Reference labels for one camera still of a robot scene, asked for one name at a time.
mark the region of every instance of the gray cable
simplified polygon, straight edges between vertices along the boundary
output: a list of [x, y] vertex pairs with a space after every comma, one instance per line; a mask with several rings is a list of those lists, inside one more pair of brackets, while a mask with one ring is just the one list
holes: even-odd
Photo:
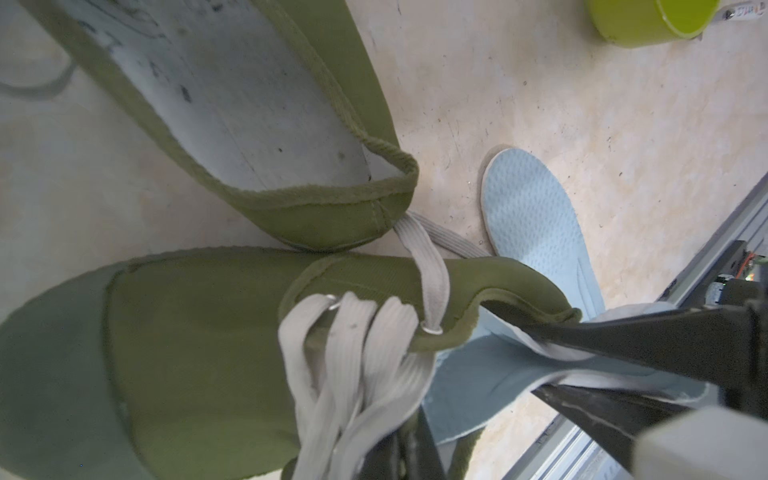
[[17, 87], [0, 82], [0, 94], [22, 100], [48, 100], [64, 91], [77, 66], [78, 64], [70, 58], [69, 64], [59, 76], [49, 82], [32, 87]]

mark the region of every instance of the shoelace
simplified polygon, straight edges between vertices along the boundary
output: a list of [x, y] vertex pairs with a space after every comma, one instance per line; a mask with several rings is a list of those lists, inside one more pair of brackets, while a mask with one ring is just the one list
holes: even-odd
[[[450, 279], [435, 244], [462, 257], [488, 254], [418, 214], [405, 214], [395, 232], [421, 275], [421, 328], [439, 335]], [[352, 292], [340, 300], [315, 294], [297, 303], [280, 324], [301, 442], [293, 480], [350, 480], [366, 453], [417, 410], [429, 389], [435, 354], [408, 353], [419, 328], [415, 309], [394, 296], [377, 309], [376, 302]], [[325, 352], [322, 358], [307, 359], [304, 340], [328, 310], [338, 312]]]

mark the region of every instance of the concrete floor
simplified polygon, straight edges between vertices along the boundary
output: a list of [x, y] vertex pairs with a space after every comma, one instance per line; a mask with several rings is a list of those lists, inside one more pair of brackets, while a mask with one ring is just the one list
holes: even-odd
[[[603, 43], [582, 0], [348, 3], [422, 168], [412, 209], [488, 248], [483, 161], [501, 144], [531, 151], [571, 196], [609, 307], [654, 300], [768, 170], [765, 19], [624, 50]], [[0, 81], [66, 62], [13, 0], [0, 8]], [[118, 260], [279, 244], [76, 71], [52, 101], [0, 97], [0, 245], [2, 318]], [[404, 254], [392, 234], [363, 249]], [[502, 412], [469, 478], [501, 478], [553, 416], [530, 396]]]

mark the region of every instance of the green canvas shoe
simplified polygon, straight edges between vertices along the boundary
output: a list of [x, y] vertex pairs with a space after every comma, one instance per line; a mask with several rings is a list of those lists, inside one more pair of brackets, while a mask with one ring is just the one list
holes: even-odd
[[267, 233], [374, 240], [419, 169], [344, 0], [22, 0], [186, 172]]
[[0, 466], [28, 480], [232, 480], [298, 456], [294, 479], [351, 478], [418, 408], [435, 352], [469, 338], [480, 302], [580, 317], [515, 260], [443, 262], [412, 217], [396, 231], [414, 259], [192, 250], [31, 300], [0, 325]]

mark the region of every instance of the yellow-green cup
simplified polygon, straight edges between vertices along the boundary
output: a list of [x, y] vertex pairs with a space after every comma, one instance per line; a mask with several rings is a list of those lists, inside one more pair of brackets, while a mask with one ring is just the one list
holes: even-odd
[[594, 26], [610, 43], [633, 48], [694, 38], [719, 0], [587, 0]]

